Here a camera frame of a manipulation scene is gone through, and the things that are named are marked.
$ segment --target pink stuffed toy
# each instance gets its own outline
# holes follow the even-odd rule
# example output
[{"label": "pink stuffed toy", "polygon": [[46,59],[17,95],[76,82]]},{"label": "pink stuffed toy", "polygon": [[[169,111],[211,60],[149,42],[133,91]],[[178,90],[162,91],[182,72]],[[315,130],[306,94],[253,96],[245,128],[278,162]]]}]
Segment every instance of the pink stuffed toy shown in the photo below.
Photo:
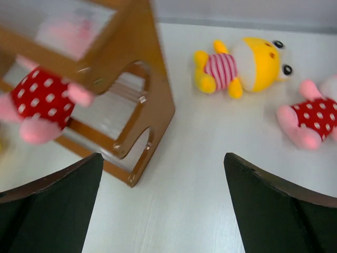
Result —
[{"label": "pink stuffed toy", "polygon": [[300,93],[307,100],[277,111],[281,128],[299,148],[318,149],[330,134],[337,141],[337,76],[325,81],[320,90],[306,80]]},{"label": "pink stuffed toy", "polygon": [[[36,40],[78,59],[95,33],[89,18],[72,15],[68,19],[47,21],[40,27]],[[0,120],[20,123],[21,138],[29,143],[54,140],[67,126],[75,104],[89,106],[94,95],[22,56],[17,61],[31,72],[13,91],[0,96]]]}]

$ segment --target yellow stuffed toy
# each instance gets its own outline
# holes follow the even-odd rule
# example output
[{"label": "yellow stuffed toy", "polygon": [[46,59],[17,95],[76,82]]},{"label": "yellow stuffed toy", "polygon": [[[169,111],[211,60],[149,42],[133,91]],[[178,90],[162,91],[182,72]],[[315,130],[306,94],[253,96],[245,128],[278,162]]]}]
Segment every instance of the yellow stuffed toy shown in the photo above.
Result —
[{"label": "yellow stuffed toy", "polygon": [[292,68],[282,63],[285,46],[280,41],[246,37],[234,45],[229,53],[225,44],[214,42],[216,54],[194,53],[195,83],[204,93],[227,89],[232,98],[240,98],[243,89],[258,92],[275,81],[285,81]]}]

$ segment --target yellow plush head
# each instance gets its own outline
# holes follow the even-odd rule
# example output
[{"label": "yellow plush head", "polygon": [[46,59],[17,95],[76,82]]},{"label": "yellow plush head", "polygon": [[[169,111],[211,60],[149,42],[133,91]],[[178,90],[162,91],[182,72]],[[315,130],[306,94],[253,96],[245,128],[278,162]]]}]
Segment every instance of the yellow plush head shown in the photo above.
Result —
[{"label": "yellow plush head", "polygon": [[243,88],[258,92],[275,81],[284,81],[292,74],[292,68],[282,62],[284,45],[280,41],[269,42],[261,38],[241,39],[231,50]]}]

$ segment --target stuffed toy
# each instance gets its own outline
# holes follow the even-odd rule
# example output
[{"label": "stuffed toy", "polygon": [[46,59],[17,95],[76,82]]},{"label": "stuffed toy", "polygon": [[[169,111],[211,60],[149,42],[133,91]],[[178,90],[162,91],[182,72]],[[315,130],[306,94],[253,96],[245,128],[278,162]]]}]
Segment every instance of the stuffed toy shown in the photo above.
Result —
[{"label": "stuffed toy", "polygon": [[230,52],[219,40],[213,46],[216,54],[194,53],[195,84],[204,93],[228,89],[229,95],[238,99],[243,89],[263,91],[275,81],[286,81],[293,72],[282,62],[285,46],[280,41],[246,37]]},{"label": "stuffed toy", "polygon": [[301,149],[318,149],[329,135],[337,141],[337,76],[321,84],[320,90],[306,80],[300,85],[306,100],[277,111],[281,128]]},{"label": "stuffed toy", "polygon": [[[81,12],[72,15],[76,18],[47,20],[36,41],[80,58],[95,33],[88,17],[82,17]],[[20,123],[20,136],[26,142],[42,144],[54,140],[67,126],[75,104],[90,106],[94,95],[22,56],[17,56],[17,61],[31,72],[11,92],[0,96],[0,120]]]}]

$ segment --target white polka dot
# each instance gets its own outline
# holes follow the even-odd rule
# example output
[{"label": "white polka dot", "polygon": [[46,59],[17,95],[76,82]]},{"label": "white polka dot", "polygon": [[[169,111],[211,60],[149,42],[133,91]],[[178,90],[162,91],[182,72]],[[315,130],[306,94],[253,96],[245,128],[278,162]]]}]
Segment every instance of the white polka dot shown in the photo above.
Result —
[{"label": "white polka dot", "polygon": [[68,79],[68,78],[62,78],[61,79],[61,83],[63,83],[63,84],[69,84],[69,82],[70,82],[70,80]]},{"label": "white polka dot", "polygon": [[37,83],[33,83],[32,86],[29,88],[31,92],[34,92],[37,88]]},{"label": "white polka dot", "polygon": [[31,101],[31,106],[32,107],[36,107],[37,104],[39,104],[40,100],[38,98],[34,98],[32,101]]},{"label": "white polka dot", "polygon": [[35,113],[33,116],[32,116],[32,119],[38,119],[41,117],[41,114],[39,114],[38,112]]},{"label": "white polka dot", "polygon": [[61,95],[63,98],[66,98],[68,97],[68,91],[64,91],[62,92],[62,95]]},{"label": "white polka dot", "polygon": [[21,90],[18,92],[17,97],[18,97],[19,99],[22,98],[23,93],[25,93],[25,90],[24,90],[24,89],[21,89]]},{"label": "white polka dot", "polygon": [[46,96],[46,101],[48,103],[50,103],[50,102],[52,102],[54,100],[54,98],[55,98],[55,95],[51,93],[48,96]]},{"label": "white polka dot", "polygon": [[32,75],[32,78],[36,78],[37,77],[37,75],[40,73],[40,71],[39,70],[37,70],[37,71],[35,71],[34,72],[34,74]]},{"label": "white polka dot", "polygon": [[64,110],[65,111],[68,111],[69,109],[70,109],[70,107],[71,107],[72,105],[71,104],[66,104],[65,106],[64,106]]},{"label": "white polka dot", "polygon": [[48,111],[48,115],[49,115],[49,116],[54,116],[56,112],[57,112],[57,110],[56,110],[55,108],[51,108],[51,109]]},{"label": "white polka dot", "polygon": [[21,84],[24,84],[27,81],[28,77],[23,78]]},{"label": "white polka dot", "polygon": [[46,87],[49,87],[49,86],[52,85],[53,82],[54,82],[53,79],[48,78],[48,79],[44,82],[43,85],[46,86]]},{"label": "white polka dot", "polygon": [[21,104],[17,110],[18,110],[19,113],[23,113],[23,111],[25,109],[26,109],[26,105],[25,104]]}]

